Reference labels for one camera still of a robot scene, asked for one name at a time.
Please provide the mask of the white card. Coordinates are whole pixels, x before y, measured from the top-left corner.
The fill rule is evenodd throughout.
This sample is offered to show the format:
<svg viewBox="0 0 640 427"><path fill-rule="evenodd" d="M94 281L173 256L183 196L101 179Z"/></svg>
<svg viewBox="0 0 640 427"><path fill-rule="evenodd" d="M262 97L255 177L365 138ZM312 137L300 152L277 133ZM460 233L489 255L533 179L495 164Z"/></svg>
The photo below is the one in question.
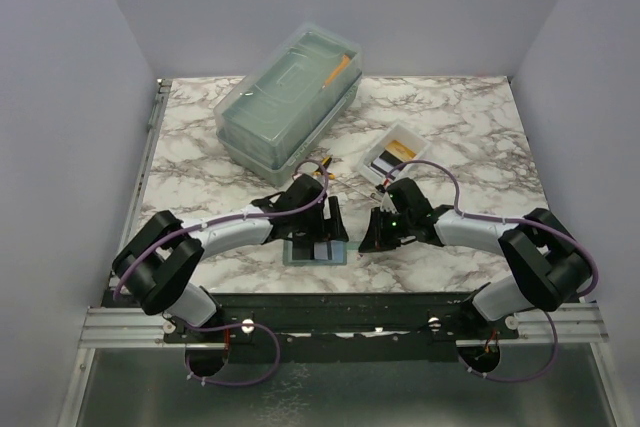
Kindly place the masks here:
<svg viewBox="0 0 640 427"><path fill-rule="evenodd" d="M317 261L329 261L333 259L331 242L315 243L313 247L313 259Z"/></svg>

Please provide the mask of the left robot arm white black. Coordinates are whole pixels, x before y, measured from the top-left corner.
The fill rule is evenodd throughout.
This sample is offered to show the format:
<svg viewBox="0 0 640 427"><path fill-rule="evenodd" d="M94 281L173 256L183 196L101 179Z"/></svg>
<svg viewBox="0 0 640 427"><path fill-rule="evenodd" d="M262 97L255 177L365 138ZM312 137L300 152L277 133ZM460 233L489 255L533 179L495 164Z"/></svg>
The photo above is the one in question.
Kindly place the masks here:
<svg viewBox="0 0 640 427"><path fill-rule="evenodd" d="M127 290L145 314L168 314L185 322L197 340L212 341L222 327L219 304L191 282L196 267L217 254L278 240L310 251L348 241L338 198L316 178L301 174L286 190L208 221L188 223L160 211L112 261L118 278L114 295Z"/></svg>

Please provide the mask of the green leather card holder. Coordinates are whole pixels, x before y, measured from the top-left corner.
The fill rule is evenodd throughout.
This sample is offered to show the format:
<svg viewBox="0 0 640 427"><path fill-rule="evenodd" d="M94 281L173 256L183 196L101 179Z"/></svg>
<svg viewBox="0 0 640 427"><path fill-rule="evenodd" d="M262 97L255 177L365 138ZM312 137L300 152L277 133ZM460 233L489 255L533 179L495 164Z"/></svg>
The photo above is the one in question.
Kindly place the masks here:
<svg viewBox="0 0 640 427"><path fill-rule="evenodd" d="M301 241L285 241L282 261L285 266L294 267L345 265L348 254L356 250L356 242L333 240L305 244Z"/></svg>

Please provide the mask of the white card tray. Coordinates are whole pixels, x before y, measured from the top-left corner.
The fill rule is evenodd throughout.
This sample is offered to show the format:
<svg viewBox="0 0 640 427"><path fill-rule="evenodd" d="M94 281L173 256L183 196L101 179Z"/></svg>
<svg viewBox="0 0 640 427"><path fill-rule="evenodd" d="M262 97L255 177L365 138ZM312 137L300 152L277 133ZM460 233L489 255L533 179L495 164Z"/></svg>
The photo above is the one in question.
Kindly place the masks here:
<svg viewBox="0 0 640 427"><path fill-rule="evenodd" d="M372 184L381 184L385 176L390 179L404 177L410 166L391 171L403 162L425 159L431 143L405 122L397 121L365 150L356 164L356 171Z"/></svg>

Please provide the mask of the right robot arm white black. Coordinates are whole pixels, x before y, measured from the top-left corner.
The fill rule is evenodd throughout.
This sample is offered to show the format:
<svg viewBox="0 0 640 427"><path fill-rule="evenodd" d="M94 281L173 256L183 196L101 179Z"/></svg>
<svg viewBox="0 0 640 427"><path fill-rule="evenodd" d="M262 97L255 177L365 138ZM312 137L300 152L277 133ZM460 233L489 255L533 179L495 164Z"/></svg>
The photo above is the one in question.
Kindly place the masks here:
<svg viewBox="0 0 640 427"><path fill-rule="evenodd" d="M586 256L546 209L535 209L518 222L473 219L451 205L433 207L409 178L391 183L385 198L391 207L371 210L359 253L391 251L417 241L467 247L506 260L510 275L481 287L465 301L460 326L471 338L485 337L497 320L512 313L557 310L592 277Z"/></svg>

